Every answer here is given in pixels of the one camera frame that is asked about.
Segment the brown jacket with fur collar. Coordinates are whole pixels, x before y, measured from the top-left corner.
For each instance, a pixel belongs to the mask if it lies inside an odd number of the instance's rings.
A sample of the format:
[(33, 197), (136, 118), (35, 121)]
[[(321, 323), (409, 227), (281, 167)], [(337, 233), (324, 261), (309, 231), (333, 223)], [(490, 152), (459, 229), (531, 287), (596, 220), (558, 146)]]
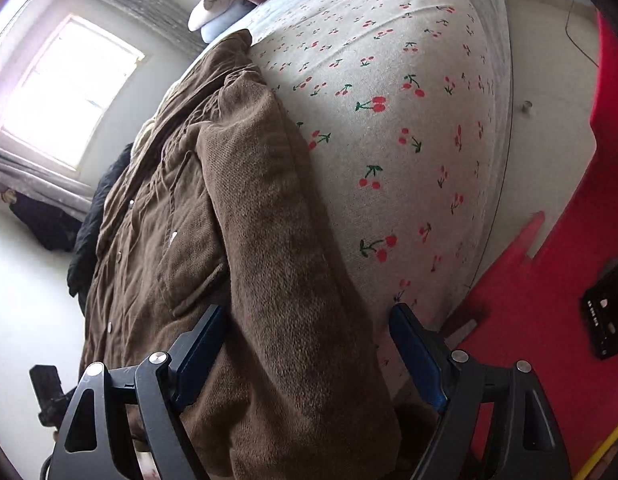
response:
[(135, 365), (209, 307), (223, 348), (183, 424), (234, 479), (379, 479), (401, 441), (372, 323), (309, 152), (233, 32), (168, 91), (112, 187), (85, 304), (84, 364)]

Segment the dark clothes hanging by curtain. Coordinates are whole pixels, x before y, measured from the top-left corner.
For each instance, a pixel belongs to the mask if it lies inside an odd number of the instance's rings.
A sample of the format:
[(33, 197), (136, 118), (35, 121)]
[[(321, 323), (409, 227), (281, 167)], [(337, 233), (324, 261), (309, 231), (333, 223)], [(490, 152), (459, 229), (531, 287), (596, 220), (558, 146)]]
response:
[(82, 223), (60, 208), (15, 193), (10, 210), (50, 252), (72, 252)]

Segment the red plastic stool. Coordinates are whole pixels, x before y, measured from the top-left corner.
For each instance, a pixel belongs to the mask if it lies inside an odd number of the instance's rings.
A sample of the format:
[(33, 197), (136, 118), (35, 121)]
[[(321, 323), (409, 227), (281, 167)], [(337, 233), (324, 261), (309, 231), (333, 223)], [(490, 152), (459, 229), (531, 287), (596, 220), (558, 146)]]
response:
[(580, 300), (606, 263), (618, 258), (618, 36), (598, 21), (600, 59), (591, 129), (595, 151), (578, 188), (534, 256), (538, 212), (456, 310), (474, 316), (466, 340), (482, 362), (531, 363), (553, 405), (578, 479), (608, 471), (618, 441), (618, 354), (594, 356)]

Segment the black garment on bed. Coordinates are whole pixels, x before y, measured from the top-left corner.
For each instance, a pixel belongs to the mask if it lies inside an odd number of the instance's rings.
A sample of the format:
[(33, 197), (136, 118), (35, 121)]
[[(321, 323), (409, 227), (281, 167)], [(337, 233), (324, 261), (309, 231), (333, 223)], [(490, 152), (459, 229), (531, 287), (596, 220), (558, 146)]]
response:
[(85, 312), (86, 298), (94, 276), (97, 240), (100, 236), (106, 198), (126, 167), (130, 164), (132, 143), (126, 144), (118, 158), (108, 167), (97, 183), (92, 205), (78, 231), (74, 256), (68, 273), (69, 295), (77, 298), (81, 312)]

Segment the black box on stool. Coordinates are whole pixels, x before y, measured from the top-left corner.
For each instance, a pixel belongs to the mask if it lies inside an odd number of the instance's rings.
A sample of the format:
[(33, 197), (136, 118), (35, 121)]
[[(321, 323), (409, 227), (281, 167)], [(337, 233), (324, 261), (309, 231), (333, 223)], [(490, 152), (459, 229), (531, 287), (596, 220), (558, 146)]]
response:
[(597, 359), (618, 354), (618, 260), (586, 290), (581, 309)]

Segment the white patterned curtain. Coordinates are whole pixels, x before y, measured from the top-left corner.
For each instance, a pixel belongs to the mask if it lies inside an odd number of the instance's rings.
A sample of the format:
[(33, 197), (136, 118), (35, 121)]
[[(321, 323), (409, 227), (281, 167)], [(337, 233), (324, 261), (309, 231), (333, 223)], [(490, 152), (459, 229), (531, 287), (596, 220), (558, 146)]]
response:
[(0, 148), (0, 192), (7, 190), (62, 209), (80, 221), (91, 209), (94, 194), (84, 183)]

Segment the folded cream blanket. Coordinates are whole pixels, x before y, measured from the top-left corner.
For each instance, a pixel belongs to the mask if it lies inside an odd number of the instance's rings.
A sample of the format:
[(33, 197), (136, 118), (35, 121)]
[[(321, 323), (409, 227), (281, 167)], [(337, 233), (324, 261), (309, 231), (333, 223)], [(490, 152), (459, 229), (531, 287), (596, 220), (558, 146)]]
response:
[(225, 15), (224, 21), (233, 24), (252, 9), (246, 0), (200, 0), (190, 11), (187, 27), (196, 32), (216, 18)]

